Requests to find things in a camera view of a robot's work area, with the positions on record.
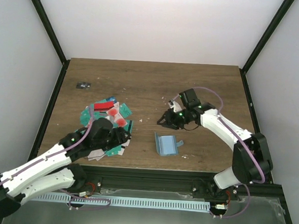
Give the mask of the blue card holder wallet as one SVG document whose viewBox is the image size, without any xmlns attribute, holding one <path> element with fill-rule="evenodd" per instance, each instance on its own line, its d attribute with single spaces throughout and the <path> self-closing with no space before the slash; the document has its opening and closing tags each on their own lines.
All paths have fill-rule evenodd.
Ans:
<svg viewBox="0 0 299 224">
<path fill-rule="evenodd" d="M 156 151 L 161 156 L 178 155 L 178 148 L 184 141 L 177 141 L 175 135 L 158 135 L 155 133 Z"/>
</svg>

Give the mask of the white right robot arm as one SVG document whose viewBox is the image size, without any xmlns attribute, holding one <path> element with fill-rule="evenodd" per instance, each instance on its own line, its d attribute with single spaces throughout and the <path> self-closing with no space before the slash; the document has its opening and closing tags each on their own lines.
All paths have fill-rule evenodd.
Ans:
<svg viewBox="0 0 299 224">
<path fill-rule="evenodd" d="M 219 137 L 233 153 L 231 167 L 217 173 L 208 185 L 210 197 L 219 199 L 231 186 L 249 183 L 263 184 L 273 170 L 267 139 L 260 132 L 240 128 L 209 102 L 201 102 L 195 89 L 178 94 L 182 104 L 175 99 L 168 101 L 169 108 L 158 119 L 157 124 L 173 130 L 184 129 L 191 122 L 210 130 Z"/>
</svg>

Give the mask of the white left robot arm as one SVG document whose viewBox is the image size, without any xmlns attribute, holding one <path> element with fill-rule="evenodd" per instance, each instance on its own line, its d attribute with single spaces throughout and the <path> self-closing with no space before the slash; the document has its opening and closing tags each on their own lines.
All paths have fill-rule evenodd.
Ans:
<svg viewBox="0 0 299 224">
<path fill-rule="evenodd" d="M 105 153 L 130 139 L 128 130 L 114 127 L 108 119 L 91 120 L 88 126 L 68 133 L 42 155 L 0 172 L 0 219 L 48 192 L 82 190 L 86 186 L 86 174 L 75 161 L 92 151 Z"/>
</svg>

